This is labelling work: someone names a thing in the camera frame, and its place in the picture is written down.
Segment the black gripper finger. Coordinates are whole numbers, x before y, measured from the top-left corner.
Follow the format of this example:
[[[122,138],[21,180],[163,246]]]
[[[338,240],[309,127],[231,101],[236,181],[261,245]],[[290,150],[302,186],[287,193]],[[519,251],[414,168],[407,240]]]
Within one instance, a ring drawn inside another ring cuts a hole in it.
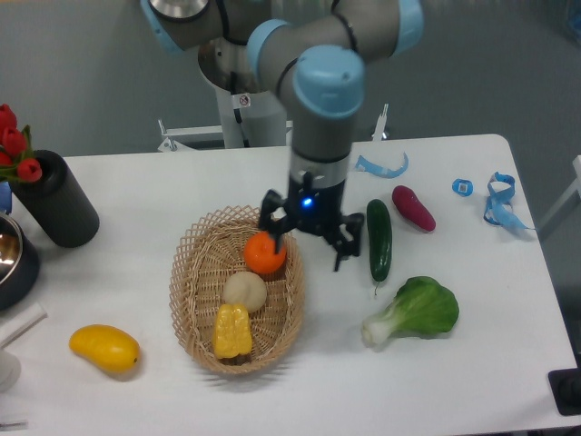
[[[334,263],[334,272],[340,269],[342,261],[348,260],[350,257],[359,257],[359,239],[348,239],[341,236],[334,244],[333,248],[336,251],[336,259]]]
[[[261,217],[259,228],[265,231],[274,241],[274,252],[279,253],[282,248],[282,236],[291,228],[287,216],[274,219],[272,216]]]

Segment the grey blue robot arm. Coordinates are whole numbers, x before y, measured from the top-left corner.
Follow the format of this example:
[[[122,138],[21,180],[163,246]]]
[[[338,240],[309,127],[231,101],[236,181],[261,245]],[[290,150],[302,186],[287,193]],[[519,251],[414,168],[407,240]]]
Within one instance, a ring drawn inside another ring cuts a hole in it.
[[[424,17],[417,1],[334,1],[295,25],[268,1],[144,1],[153,32],[184,51],[222,39],[217,63],[230,89],[250,78],[293,122],[286,196],[266,193],[258,222],[275,241],[291,231],[323,238],[339,260],[357,256],[364,217],[341,210],[365,66],[413,47]]]

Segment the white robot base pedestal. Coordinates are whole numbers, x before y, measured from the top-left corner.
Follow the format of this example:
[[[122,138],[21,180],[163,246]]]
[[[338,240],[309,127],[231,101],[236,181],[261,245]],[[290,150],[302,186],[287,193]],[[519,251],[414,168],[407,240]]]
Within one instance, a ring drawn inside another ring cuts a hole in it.
[[[160,152],[291,143],[292,122],[276,97],[260,88],[244,45],[224,38],[212,40],[199,48],[198,65],[202,77],[215,92],[221,123],[167,129],[159,122]]]

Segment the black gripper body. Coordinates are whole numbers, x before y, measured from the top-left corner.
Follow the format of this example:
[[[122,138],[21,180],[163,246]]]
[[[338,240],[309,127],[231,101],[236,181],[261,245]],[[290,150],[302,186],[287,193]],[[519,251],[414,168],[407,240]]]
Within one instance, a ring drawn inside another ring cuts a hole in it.
[[[297,229],[323,238],[329,245],[341,237],[359,239],[364,224],[362,213],[345,215],[341,206],[345,181],[332,186],[319,187],[311,172],[302,177],[289,178],[287,196],[269,190],[261,204],[260,217],[272,216],[274,219],[288,217],[290,231]]]

